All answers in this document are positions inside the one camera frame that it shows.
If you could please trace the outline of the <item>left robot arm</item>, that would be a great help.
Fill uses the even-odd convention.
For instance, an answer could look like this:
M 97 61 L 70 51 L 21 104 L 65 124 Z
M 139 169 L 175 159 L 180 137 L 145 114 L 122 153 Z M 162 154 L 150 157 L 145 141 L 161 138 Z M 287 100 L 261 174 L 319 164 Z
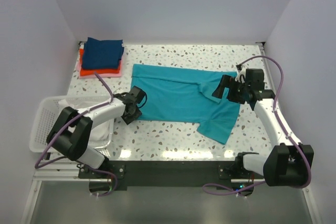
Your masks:
M 115 118 L 122 118 L 126 124 L 137 120 L 147 98 L 145 91 L 134 86 L 129 92 L 115 94 L 88 108 L 64 108 L 47 136 L 47 148 L 52 147 L 65 158 L 89 166 L 97 178 L 105 177 L 109 159 L 89 146 L 91 131 Z

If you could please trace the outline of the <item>teal t shirt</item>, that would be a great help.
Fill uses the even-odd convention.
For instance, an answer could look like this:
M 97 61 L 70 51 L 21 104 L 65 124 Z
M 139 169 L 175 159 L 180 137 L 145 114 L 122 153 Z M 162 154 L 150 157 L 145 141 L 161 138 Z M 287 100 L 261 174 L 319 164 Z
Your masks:
M 217 71 L 134 64 L 131 86 L 147 94 L 140 120 L 197 123 L 201 135 L 226 144 L 240 105 L 212 96 L 223 75 Z

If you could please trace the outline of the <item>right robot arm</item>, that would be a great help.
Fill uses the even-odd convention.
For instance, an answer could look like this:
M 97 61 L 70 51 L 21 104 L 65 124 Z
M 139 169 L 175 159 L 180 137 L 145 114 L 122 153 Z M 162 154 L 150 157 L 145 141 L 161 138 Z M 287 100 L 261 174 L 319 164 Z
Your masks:
M 265 88 L 261 69 L 239 69 L 237 77 L 223 75 L 212 94 L 239 104 L 247 103 L 261 120 L 272 150 L 268 156 L 242 152 L 235 158 L 234 173 L 246 178 L 252 172 L 268 186 L 304 188 L 311 182 L 314 151 L 290 130 L 276 102 L 275 93 Z

